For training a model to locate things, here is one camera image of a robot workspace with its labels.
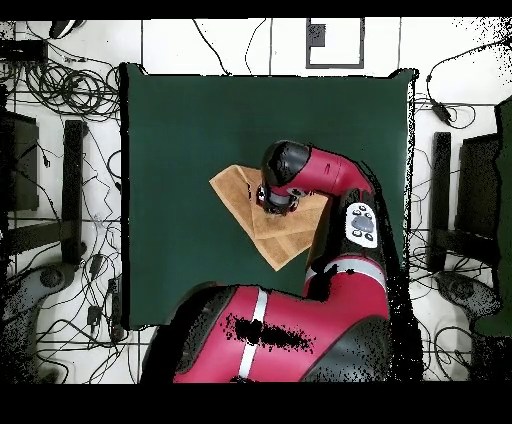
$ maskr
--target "tangled cables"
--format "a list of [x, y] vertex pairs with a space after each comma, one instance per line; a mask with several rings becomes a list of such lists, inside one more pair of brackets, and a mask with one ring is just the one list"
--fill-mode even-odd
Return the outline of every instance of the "tangled cables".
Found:
[[105, 78], [95, 71], [72, 69], [51, 59], [46, 64], [26, 64], [24, 69], [30, 94], [55, 113], [103, 122], [119, 112], [118, 68], [111, 68]]

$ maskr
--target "green tabletop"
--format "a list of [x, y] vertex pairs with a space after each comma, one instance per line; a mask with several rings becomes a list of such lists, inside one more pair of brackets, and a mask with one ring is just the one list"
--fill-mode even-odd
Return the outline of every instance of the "green tabletop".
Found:
[[382, 185], [401, 255], [414, 70], [392, 78], [300, 78], [127, 68], [132, 327], [166, 322], [205, 281], [301, 293], [307, 252], [275, 272], [209, 184], [232, 164], [258, 168], [276, 140], [364, 160]]

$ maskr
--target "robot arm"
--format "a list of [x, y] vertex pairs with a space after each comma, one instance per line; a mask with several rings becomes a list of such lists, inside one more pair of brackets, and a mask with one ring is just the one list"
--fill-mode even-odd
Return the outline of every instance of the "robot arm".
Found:
[[370, 179], [344, 156], [273, 144], [258, 193], [267, 212], [293, 212], [311, 192], [329, 197], [303, 297], [255, 286], [196, 293], [156, 332], [141, 383], [386, 379], [386, 282], [399, 264], [385, 204]]

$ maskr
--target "folded cloth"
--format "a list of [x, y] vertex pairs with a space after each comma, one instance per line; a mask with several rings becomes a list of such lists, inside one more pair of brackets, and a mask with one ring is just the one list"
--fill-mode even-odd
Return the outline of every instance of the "folded cloth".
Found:
[[256, 205], [260, 182], [259, 170], [238, 165], [226, 168], [210, 180], [222, 203], [256, 249], [275, 271], [279, 271], [311, 246], [326, 199], [320, 195], [308, 196], [300, 200], [293, 213], [284, 217], [268, 215]]

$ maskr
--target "cable connector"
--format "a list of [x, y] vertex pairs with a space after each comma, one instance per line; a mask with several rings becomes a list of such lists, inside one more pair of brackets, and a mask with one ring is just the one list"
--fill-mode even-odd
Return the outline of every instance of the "cable connector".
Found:
[[101, 266], [103, 265], [103, 256], [102, 255], [94, 255], [92, 258], [92, 263], [89, 268], [89, 273], [91, 274], [91, 281], [95, 280], [100, 272]]
[[91, 326], [91, 334], [101, 322], [101, 307], [91, 305], [87, 310], [87, 325]]
[[119, 292], [119, 279], [117, 277], [108, 280], [107, 295]]
[[439, 118], [441, 122], [444, 122], [446, 125], [451, 126], [452, 117], [450, 115], [450, 112], [448, 112], [448, 109], [446, 109], [446, 106], [442, 103], [436, 102], [434, 99], [431, 100], [432, 102], [432, 111], [436, 114], [436, 116]]

